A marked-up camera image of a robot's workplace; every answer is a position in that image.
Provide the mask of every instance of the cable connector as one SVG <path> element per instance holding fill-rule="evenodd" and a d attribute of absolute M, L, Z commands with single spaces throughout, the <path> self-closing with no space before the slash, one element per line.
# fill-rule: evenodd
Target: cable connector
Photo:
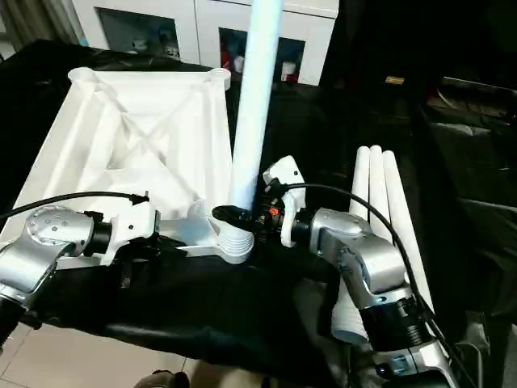
<path fill-rule="evenodd" d="M 144 196 L 139 196 L 138 194 L 130 194 L 129 200 L 132 205 L 142 204 L 144 202 L 149 202 L 149 192 L 145 192 Z"/>

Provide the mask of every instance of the white pole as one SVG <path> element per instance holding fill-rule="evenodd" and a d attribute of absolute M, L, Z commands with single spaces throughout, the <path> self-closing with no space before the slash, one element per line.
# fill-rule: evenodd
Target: white pole
<path fill-rule="evenodd" d="M 386 178 L 386 190 L 388 192 L 389 213 L 391 224 L 397 231 L 406 248 L 413 268 L 414 277 L 417 281 L 418 290 L 430 308 L 433 308 L 431 292 L 427 284 L 426 273 L 418 249 L 417 238 L 414 234 L 413 222 L 411 221 L 410 210 L 406 202 L 406 195 L 402 186 L 401 176 L 397 167 L 397 160 L 391 151 L 383 153 L 384 169 Z"/>
<path fill-rule="evenodd" d="M 230 204 L 249 210 L 257 186 L 283 8 L 284 0 L 254 0 L 251 6 L 230 185 Z M 239 264 L 253 248 L 253 235 L 224 225 L 219 244 L 223 258 Z"/>
<path fill-rule="evenodd" d="M 389 221 L 388 194 L 386 193 L 385 168 L 382 149 L 378 145 L 370 148 L 370 205 L 379 210 L 380 214 Z M 392 242 L 389 230 L 375 214 L 370 213 L 372 232 Z"/>
<path fill-rule="evenodd" d="M 370 175 L 370 149 L 360 147 L 355 159 L 354 180 L 352 193 L 368 202 L 368 177 Z M 350 201 L 349 213 L 368 220 L 368 209 L 361 204 Z M 349 344 L 364 344 L 368 342 L 368 335 L 364 330 L 363 319 L 354 301 L 348 293 L 343 279 L 339 280 L 338 301 L 332 309 L 330 331 L 334 338 Z"/>

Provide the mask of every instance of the white pipe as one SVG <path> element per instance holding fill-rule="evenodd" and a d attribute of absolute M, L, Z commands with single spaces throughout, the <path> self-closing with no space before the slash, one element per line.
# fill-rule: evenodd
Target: white pipe
<path fill-rule="evenodd" d="M 230 185 L 230 204 L 249 210 L 257 186 L 283 8 L 284 0 L 254 0 L 251 6 Z M 225 225 L 219 244 L 223 258 L 239 264 L 253 248 L 253 235 Z"/>
<path fill-rule="evenodd" d="M 360 147 L 355 158 L 354 180 L 352 193 L 368 201 L 368 177 L 370 170 L 370 149 Z M 361 204 L 350 201 L 349 213 L 368 220 L 368 210 Z M 368 335 L 364 330 L 363 319 L 343 279 L 339 280 L 338 301 L 332 309 L 330 332 L 334 338 L 349 344 L 364 344 L 368 342 Z"/>
<path fill-rule="evenodd" d="M 391 151 L 383 153 L 386 189 L 388 192 L 389 212 L 393 228 L 404 244 L 404 248 L 409 256 L 414 277 L 417 281 L 418 290 L 422 294 L 430 308 L 433 308 L 431 292 L 427 284 L 426 273 L 418 249 L 417 238 L 414 234 L 413 222 L 411 221 L 410 210 L 407 206 L 404 187 L 402 186 L 401 176 L 398 171 L 395 155 Z"/>
<path fill-rule="evenodd" d="M 370 148 L 370 205 L 375 207 L 389 221 L 388 194 L 386 193 L 385 169 L 382 149 L 378 145 Z M 389 230 L 375 214 L 370 213 L 372 232 L 392 242 Z"/>
<path fill-rule="evenodd" d="M 370 177 L 370 149 L 362 146 L 357 150 L 355 157 L 354 180 L 352 182 L 352 194 L 368 202 L 368 185 Z M 368 221 L 368 209 L 354 200 L 350 201 L 350 214 L 355 214 Z"/>

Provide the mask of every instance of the black cloth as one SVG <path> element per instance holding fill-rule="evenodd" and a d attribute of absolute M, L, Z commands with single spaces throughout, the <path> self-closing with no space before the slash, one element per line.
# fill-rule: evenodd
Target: black cloth
<path fill-rule="evenodd" d="M 0 153 L 4 209 L 14 204 L 66 96 L 67 73 L 80 66 L 117 71 L 204 69 L 55 42 L 37 42 L 2 63 L 1 126 L 4 150 L 8 149 Z M 231 140 L 239 87 L 233 81 L 226 92 Z M 458 205 L 448 170 L 454 161 L 443 158 L 437 142 L 427 118 L 397 93 L 377 95 L 376 105 L 369 106 L 342 91 L 279 83 L 271 95 L 261 170 L 290 154 L 306 181 L 350 188 L 359 146 L 378 144 L 393 150 L 439 324 L 456 341 L 470 322 L 465 311 L 484 307 L 484 290 L 478 285 L 486 284 L 487 273 L 500 271 L 477 252 L 473 228 Z M 307 201 L 315 208 L 348 208 L 348 200 L 332 193 L 308 190 Z M 337 277 L 305 249 L 268 242 L 238 266 L 217 257 L 165 255 L 160 262 L 136 264 L 132 287 L 126 290 L 119 287 L 120 276 L 118 267 L 59 271 L 35 310 L 56 326 L 311 386 L 332 385 L 324 358 L 300 322 L 292 292 L 302 279 L 328 282 L 335 289 Z M 322 317 L 325 334 L 330 316 Z M 498 360 L 508 360 L 506 344 L 502 341 Z"/>

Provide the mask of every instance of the black cable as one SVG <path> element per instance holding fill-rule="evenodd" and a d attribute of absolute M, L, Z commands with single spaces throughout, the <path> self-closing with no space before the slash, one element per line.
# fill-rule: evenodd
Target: black cable
<path fill-rule="evenodd" d="M 350 199 L 354 200 L 355 202 L 361 204 L 366 209 L 368 209 L 370 212 L 372 212 L 377 218 L 379 218 L 379 220 L 382 222 L 382 224 L 386 227 L 386 229 L 389 230 L 389 233 L 393 236 L 393 241 L 397 245 L 398 250 L 401 252 L 402 261 L 404 262 L 404 265 L 406 266 L 407 275 L 410 279 L 411 290 L 413 291 L 414 297 L 417 301 L 417 304 L 418 304 L 420 310 L 423 312 L 424 319 L 429 324 L 429 327 L 431 328 L 433 334 L 436 336 L 436 338 L 438 338 L 438 341 L 443 345 L 443 347 L 445 349 L 447 349 L 449 356 L 458 364 L 461 372 L 467 377 L 467 380 L 469 380 L 469 383 L 474 388 L 477 388 L 477 385 L 474 383 L 473 379 L 470 377 L 469 373 L 467 372 L 467 369 L 463 365 L 463 362 L 461 361 L 460 356 L 457 354 L 454 347 L 450 345 L 450 343 L 445 338 L 445 335 L 443 334 L 443 332 L 439 329 L 438 325 L 436 324 L 435 313 L 433 312 L 433 310 L 431 310 L 429 305 L 426 303 L 426 301 L 422 297 L 422 294 L 420 293 L 420 291 L 418 291 L 418 285 L 417 285 L 416 279 L 414 277 L 413 268 L 411 267 L 410 257 L 407 255 L 406 248 L 404 247 L 404 244 L 402 244 L 401 238 L 399 237 L 397 231 L 392 227 L 391 223 L 374 206 L 370 205 L 366 200 L 364 200 L 360 196 L 357 196 L 356 194 L 352 194 L 351 192 L 348 192 L 347 190 L 343 190 L 341 188 L 335 188 L 334 186 L 328 186 L 326 184 L 319 184 L 319 183 L 293 183 L 293 184 L 287 184 L 287 185 L 282 186 L 282 189 L 284 190 L 284 192 L 287 192 L 287 191 L 295 189 L 295 188 L 323 188 L 325 190 L 330 190 L 332 192 L 338 192 L 340 194 L 343 194 L 344 196 L 349 197 Z"/>
<path fill-rule="evenodd" d="M 49 204 L 53 204 L 55 202 L 59 202 L 62 200 L 72 200 L 74 198 L 83 198 L 86 196 L 113 196 L 117 198 L 126 198 L 133 203 L 141 203 L 149 200 L 147 196 L 138 196 L 136 194 L 126 194 L 125 192 L 75 192 L 72 194 L 65 194 L 63 196 L 52 196 L 50 198 L 46 198 L 44 200 L 37 200 L 36 202 L 32 202 L 30 204 L 20 206 L 19 208 L 12 209 L 7 213 L 0 214 L 0 220 L 7 219 L 9 217 L 13 217 L 16 214 L 20 214 L 23 212 L 27 212 L 28 210 L 39 208 L 40 206 L 45 206 Z"/>

